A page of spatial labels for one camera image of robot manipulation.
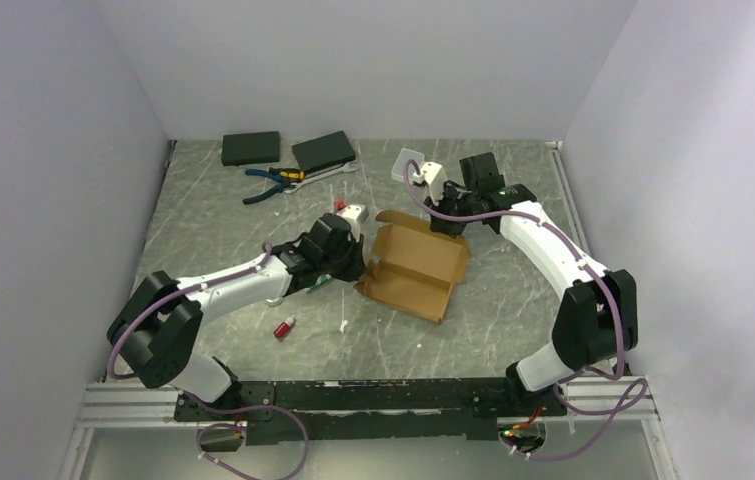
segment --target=wrench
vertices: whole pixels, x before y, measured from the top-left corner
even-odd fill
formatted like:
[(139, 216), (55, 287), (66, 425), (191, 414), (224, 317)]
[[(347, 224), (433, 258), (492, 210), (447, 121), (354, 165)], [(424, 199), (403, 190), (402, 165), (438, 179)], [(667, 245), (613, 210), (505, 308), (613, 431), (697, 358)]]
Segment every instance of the wrench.
[(316, 174), (316, 175), (308, 176), (308, 177), (306, 177), (306, 179), (304, 179), (304, 181), (302, 181), (300, 183), (296, 183), (296, 184), (292, 185), (290, 188), (287, 188), (287, 189), (283, 190), (283, 193), (294, 193), (294, 192), (298, 191), (298, 189), (300, 189), (300, 187), (302, 187), (304, 185), (310, 184), (310, 183), (315, 182), (317, 180), (321, 180), (322, 178), (332, 177), (333, 175), (335, 175), (337, 173), (355, 172), (357, 170), (357, 168), (359, 168), (359, 167), (357, 167), (355, 163), (348, 162), (348, 163), (342, 165), (341, 167), (336, 167), (336, 168), (334, 168), (332, 170), (327, 170), (326, 172), (321, 172), (321, 173)]

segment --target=brown box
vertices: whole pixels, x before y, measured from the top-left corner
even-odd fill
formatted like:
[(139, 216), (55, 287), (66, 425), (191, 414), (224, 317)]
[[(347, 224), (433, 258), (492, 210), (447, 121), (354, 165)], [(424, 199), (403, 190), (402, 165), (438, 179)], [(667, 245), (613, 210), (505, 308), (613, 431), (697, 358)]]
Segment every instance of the brown box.
[(362, 295), (416, 317), (442, 323), (455, 283), (468, 264), (468, 244), (430, 231), (426, 220), (395, 210), (374, 219), (377, 230), (365, 275), (354, 285)]

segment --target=pliers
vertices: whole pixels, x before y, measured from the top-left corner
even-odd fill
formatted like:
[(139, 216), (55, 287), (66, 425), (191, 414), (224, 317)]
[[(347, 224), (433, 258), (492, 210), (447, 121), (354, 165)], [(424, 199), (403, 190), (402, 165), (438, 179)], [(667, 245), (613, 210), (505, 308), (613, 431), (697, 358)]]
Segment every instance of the pliers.
[(291, 186), (292, 186), (292, 179), (289, 178), (287, 175), (284, 176), (282, 174), (282, 172), (276, 173), (276, 172), (279, 172), (282, 169), (279, 169), (279, 168), (271, 169), (271, 168), (269, 168), (268, 170), (269, 171), (267, 171), (267, 172), (265, 170), (257, 170), (255, 168), (249, 168), (249, 169), (245, 170), (245, 175), (247, 175), (249, 177), (263, 177), (263, 178), (267, 178), (267, 179), (273, 180), (276, 183), (271, 188), (269, 188), (268, 190), (260, 193), (259, 195), (255, 195), (255, 196), (250, 197), (250, 198), (245, 198), (244, 200), (242, 200), (243, 204), (245, 204), (245, 205), (253, 205), (254, 203), (259, 203), (259, 202), (265, 200), (266, 198), (271, 198), (272, 196), (274, 196), (274, 195), (282, 192), (283, 190), (285, 190), (287, 188), (291, 188)]

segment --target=gray table top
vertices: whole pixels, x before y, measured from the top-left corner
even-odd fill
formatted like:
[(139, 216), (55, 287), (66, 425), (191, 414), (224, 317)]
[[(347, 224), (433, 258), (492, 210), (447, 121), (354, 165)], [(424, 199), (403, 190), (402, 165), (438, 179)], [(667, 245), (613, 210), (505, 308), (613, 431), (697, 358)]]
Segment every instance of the gray table top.
[[(389, 171), (402, 147), (443, 164), (462, 180), (458, 160), (492, 151), (507, 183), (524, 183), (551, 219), (575, 238), (544, 142), (488, 140), (352, 140), (360, 168), (276, 195), (257, 205), (241, 200), (264, 191), (262, 179), (223, 167), (221, 143), (177, 142), (138, 269), (172, 277), (211, 273), (250, 260), (260, 244), (295, 239), (331, 208), (334, 198), (421, 214)], [(289, 142), (281, 166), (294, 166)], [(379, 225), (366, 222), (366, 251)], [(559, 302), (530, 260), (488, 227), (465, 231), (471, 248), (465, 281), (455, 287), (441, 325), (370, 301), (334, 281), (289, 296), (278, 307), (254, 304), (207, 325), (196, 351), (214, 355), (245, 380), (438, 378), (500, 376), (541, 347)], [(298, 322), (284, 341), (271, 334), (287, 316)], [(343, 320), (348, 324), (339, 331)]]

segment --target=red object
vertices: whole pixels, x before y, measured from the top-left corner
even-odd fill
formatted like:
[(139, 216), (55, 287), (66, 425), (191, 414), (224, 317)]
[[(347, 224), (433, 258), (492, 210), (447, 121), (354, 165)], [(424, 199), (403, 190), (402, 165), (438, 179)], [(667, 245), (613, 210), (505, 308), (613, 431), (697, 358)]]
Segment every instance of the red object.
[(294, 324), (295, 317), (289, 317), (285, 322), (281, 323), (280, 326), (278, 326), (277, 329), (274, 330), (274, 336), (277, 337), (277, 340), (282, 340), (283, 337), (285, 337), (286, 334), (289, 333), (289, 330), (292, 329)]

